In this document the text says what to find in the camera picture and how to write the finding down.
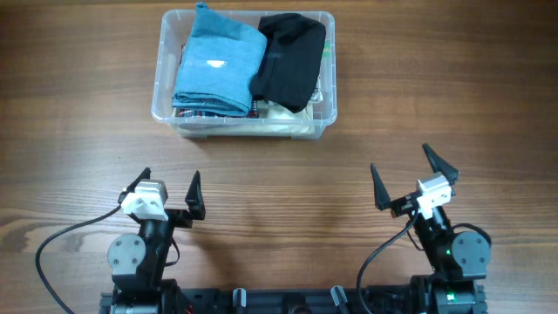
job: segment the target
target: clear plastic container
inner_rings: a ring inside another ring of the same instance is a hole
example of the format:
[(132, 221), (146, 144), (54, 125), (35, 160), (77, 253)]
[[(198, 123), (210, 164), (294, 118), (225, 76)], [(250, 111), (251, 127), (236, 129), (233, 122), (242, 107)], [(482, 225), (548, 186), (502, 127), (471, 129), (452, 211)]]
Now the clear plastic container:
[[(287, 11), (217, 10), (225, 17), (250, 24), (257, 29), (260, 17)], [(320, 68), (323, 100), (309, 107), (311, 119), (248, 119), (248, 118), (181, 118), (172, 107), (174, 81), (180, 65), (181, 47), (187, 42), (195, 18), (195, 10), (170, 10), (163, 16), (160, 30), (159, 55), (153, 89), (151, 114), (169, 125), (182, 137), (211, 135), (285, 136), (293, 139), (317, 139), (325, 127), (337, 118), (335, 60), (335, 20), (328, 12), (298, 11), (305, 17), (325, 25), (325, 46)]]

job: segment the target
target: folded clothing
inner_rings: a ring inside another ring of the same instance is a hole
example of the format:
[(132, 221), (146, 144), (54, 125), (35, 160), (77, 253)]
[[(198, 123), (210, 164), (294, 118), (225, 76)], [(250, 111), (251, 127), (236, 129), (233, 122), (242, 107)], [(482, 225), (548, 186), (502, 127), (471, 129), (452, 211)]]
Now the folded clothing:
[[(177, 110), (176, 117), (182, 117), (182, 118), (225, 118), (227, 117), (227, 115), (224, 114), (219, 114), (219, 113), (210, 113), (210, 112), (205, 112), (205, 111), (200, 111), (200, 110), (192, 110), (192, 109), (183, 109), (183, 108), (179, 108), (179, 110)], [(231, 118), (258, 118), (259, 117), (259, 113), (258, 113), (258, 108), (256, 106), (256, 102), (252, 101), (252, 107), (250, 108), (250, 112), (248, 113), (248, 115), (246, 117), (231, 117)]]
[(262, 17), (266, 54), (250, 82), (255, 99), (274, 101), (293, 113), (306, 107), (320, 73), (325, 26), (297, 13)]
[(267, 39), (250, 25), (196, 4), (192, 33), (182, 54), (173, 106), (226, 116), (246, 116), (248, 89)]

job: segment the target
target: wood grain surface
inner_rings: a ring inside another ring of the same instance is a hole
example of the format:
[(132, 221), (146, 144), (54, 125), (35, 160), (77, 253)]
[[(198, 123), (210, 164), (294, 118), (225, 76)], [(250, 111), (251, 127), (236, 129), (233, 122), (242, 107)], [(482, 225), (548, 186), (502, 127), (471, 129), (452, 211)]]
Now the wood grain surface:
[[(374, 208), (370, 163), (406, 194), (430, 173), (423, 142), (462, 172), (452, 222), (493, 238), (490, 312), (556, 311), (556, 2), (210, 3), (334, 15), (339, 114), (315, 141), (178, 137), (151, 117), (153, 78), (163, 14), (194, 5), (77, 3), (0, 7), (0, 313), (61, 312), (35, 271), (38, 245), (112, 209), (143, 167), (183, 208), (201, 171), (207, 220), (175, 232), (181, 260), (165, 272), (181, 287), (354, 287), (405, 225)], [(107, 248), (135, 232), (118, 213), (47, 247), (44, 271), (72, 309), (97, 312), (112, 289)], [(402, 238), (364, 283), (430, 271)]]

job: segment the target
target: black folded shirt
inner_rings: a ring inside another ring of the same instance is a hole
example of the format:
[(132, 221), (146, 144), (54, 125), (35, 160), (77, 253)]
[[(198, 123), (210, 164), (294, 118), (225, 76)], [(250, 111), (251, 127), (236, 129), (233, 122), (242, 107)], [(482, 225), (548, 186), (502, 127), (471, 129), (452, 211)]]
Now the black folded shirt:
[(259, 72), (250, 82), (254, 99), (271, 100), (293, 113), (308, 104), (320, 73), (325, 26), (296, 13), (262, 17), (268, 38)]

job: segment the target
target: white fabric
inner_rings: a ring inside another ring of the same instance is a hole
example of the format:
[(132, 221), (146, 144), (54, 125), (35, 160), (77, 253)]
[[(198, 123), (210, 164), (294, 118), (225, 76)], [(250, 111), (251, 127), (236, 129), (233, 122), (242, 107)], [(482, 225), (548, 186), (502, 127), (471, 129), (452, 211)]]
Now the white fabric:
[[(314, 119), (314, 106), (309, 102), (306, 108), (299, 113), (292, 113), (289, 109), (270, 102), (267, 104), (265, 101), (258, 101), (259, 119), (281, 119), (281, 120), (312, 120)], [(290, 136), (290, 135), (308, 135), (315, 132), (314, 126), (304, 125), (231, 125), (231, 126), (217, 126), (204, 128), (201, 130), (185, 130), (181, 129), (181, 133), (185, 135), (276, 135), (276, 136)]]
[(317, 76), (317, 82), (316, 82), (316, 88), (314, 88), (314, 92), (312, 93), (312, 96), (310, 96), (310, 100), (309, 102), (314, 103), (314, 104), (318, 104), (321, 103), (323, 100), (323, 96), (322, 96), (322, 88), (320, 87), (322, 85), (322, 80), (320, 79), (320, 76)]

